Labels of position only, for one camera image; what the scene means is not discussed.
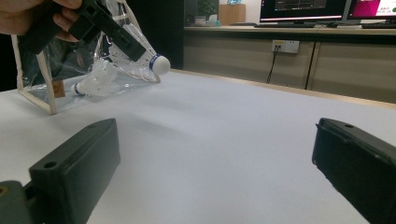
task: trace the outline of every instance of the wall socket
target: wall socket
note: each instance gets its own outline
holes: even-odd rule
[[[277,52],[298,53],[300,41],[297,40],[273,40],[272,51],[278,46]]]
[[[277,52],[285,52],[285,41],[284,40],[273,40],[272,51],[275,51],[276,46],[278,46]]]

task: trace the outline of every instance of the desk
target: desk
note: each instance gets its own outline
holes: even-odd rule
[[[162,80],[54,116],[1,92],[0,180],[26,184],[74,133],[116,118],[121,164],[91,224],[367,223],[312,164],[315,123],[396,145],[396,105],[178,71]]]

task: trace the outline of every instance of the monitor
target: monitor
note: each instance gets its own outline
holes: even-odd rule
[[[349,20],[389,20],[396,21],[395,0],[352,0]]]
[[[347,0],[262,0],[260,22],[340,21]]]

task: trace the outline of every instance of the clear plastic bag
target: clear plastic bag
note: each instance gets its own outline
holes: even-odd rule
[[[35,55],[19,48],[19,37],[14,35],[20,94],[50,114],[56,114],[161,82],[159,75],[169,70],[169,61],[151,47],[126,1],[102,0],[102,4],[111,12],[112,19],[145,47],[145,54],[134,62],[109,36],[101,33],[88,44],[54,38]]]

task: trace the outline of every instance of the finger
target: finger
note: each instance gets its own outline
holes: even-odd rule
[[[68,31],[70,27],[72,27],[73,22],[68,20],[66,17],[64,17],[62,14],[56,13],[53,15],[53,21],[59,25],[64,31]]]
[[[73,9],[81,7],[82,4],[82,0],[53,0],[53,1],[63,7],[68,7]]]
[[[62,8],[62,15],[71,22],[77,21],[77,19],[79,17],[79,15],[75,11],[73,11],[67,7]]]
[[[66,31],[61,31],[61,32],[59,32],[59,33],[56,35],[56,37],[57,37],[58,39],[62,39],[62,40],[68,41],[68,42],[78,42],[78,40],[77,40],[75,37],[73,37],[72,35],[70,35],[70,34],[67,33]]]

